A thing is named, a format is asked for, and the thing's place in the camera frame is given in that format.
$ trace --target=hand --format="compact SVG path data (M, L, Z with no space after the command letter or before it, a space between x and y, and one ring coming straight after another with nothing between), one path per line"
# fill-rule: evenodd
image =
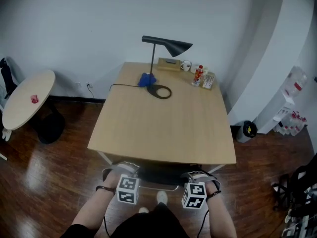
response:
M205 188L206 188L207 196L218 191L218 189L217 189L216 185L214 185L213 181L205 182Z
M109 188L117 188L120 177L121 177L120 173L116 172L115 170L111 170L107 178L105 179L103 186L109 187Z

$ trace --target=baseboard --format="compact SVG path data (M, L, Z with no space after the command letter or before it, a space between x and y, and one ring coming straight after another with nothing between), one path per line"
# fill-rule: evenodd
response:
M84 98L84 97L69 97L69 96L56 96L50 95L49 100L53 101L76 101L76 102L87 102L87 103L105 103L105 99L95 99L95 98Z

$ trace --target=blue object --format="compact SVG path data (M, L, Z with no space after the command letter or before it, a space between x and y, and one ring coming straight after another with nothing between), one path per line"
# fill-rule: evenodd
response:
M157 79L154 77L152 73L151 74L143 73L138 83L138 86L147 87L149 85L153 85L156 81Z

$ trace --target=lamp arm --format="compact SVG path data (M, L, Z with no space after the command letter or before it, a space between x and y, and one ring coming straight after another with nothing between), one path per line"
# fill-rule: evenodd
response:
M152 54L151 69L150 69L150 76L149 76L149 85L151 84L152 69L153 69L153 60L154 60L154 52L155 52L155 44L153 45L153 54Z

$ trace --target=curved white wall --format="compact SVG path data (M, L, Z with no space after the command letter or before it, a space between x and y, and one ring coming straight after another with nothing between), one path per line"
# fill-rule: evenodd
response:
M307 118L307 130L310 135L314 152L317 153L317 4L305 44L296 65L307 75L307 84L294 99L296 110Z
M310 27L314 0L266 0L250 50L226 90L231 125L253 121L296 63Z

